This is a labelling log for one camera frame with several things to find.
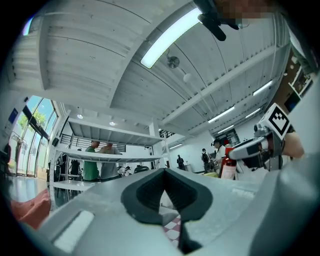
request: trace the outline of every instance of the red fabric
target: red fabric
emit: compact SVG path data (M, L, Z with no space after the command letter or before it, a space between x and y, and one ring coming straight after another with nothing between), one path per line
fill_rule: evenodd
M35 198L26 202L11 201L13 216L21 222L37 229L49 215L51 207L50 195L47 189L40 192Z

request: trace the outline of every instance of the tree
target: tree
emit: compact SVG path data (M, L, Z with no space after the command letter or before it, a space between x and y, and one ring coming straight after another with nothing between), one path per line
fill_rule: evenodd
M33 117L36 120L36 123L38 124L38 126L41 126L42 128L45 127L46 124L46 115L43 113L40 113L38 111L38 109L33 113ZM29 120L27 119L27 117L25 115L22 116L21 119L18 120L19 125L21 126L22 130L24 130L24 128L26 127L26 125L28 124Z

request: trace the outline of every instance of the red and white checkered fabric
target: red and white checkered fabric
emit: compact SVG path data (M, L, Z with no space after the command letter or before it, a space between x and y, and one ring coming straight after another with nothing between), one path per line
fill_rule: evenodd
M166 236L172 241L174 246L178 247L180 226L181 226L181 216L179 215L173 221L169 222L163 227Z

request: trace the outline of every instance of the man in gray shirt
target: man in gray shirt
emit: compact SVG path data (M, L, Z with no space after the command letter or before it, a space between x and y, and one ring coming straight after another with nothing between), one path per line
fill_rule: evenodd
M122 153L113 146L112 143L107 143L104 152L110 155L122 155ZM101 181L106 182L112 178L118 178L118 170L115 162L103 162L101 166Z

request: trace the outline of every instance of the red fire extinguisher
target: red fire extinguisher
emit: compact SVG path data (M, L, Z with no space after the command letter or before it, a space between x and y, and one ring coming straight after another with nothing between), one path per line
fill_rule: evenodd
M234 150L234 147L225 148L225 157L222 159L219 178L233 180L236 175L237 161L230 159L228 153Z

